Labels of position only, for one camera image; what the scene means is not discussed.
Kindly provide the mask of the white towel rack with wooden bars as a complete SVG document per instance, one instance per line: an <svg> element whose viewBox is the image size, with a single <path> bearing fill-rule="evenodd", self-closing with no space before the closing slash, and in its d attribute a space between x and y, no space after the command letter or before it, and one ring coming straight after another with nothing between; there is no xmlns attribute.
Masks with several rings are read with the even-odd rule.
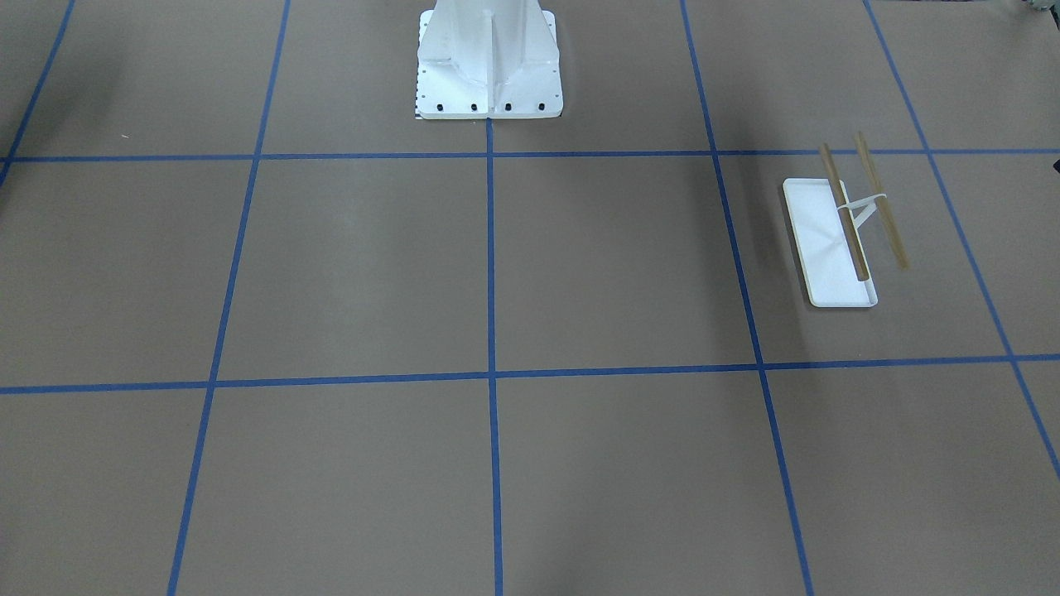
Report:
<svg viewBox="0 0 1060 596"><path fill-rule="evenodd" d="M881 220L897 267L909 269L912 265L870 144L863 132L856 132L853 139L870 195L850 197L828 144L819 147L824 177L788 178L781 185L807 301L818 309L878 305L870 261L860 235L860 228L872 218Z"/></svg>

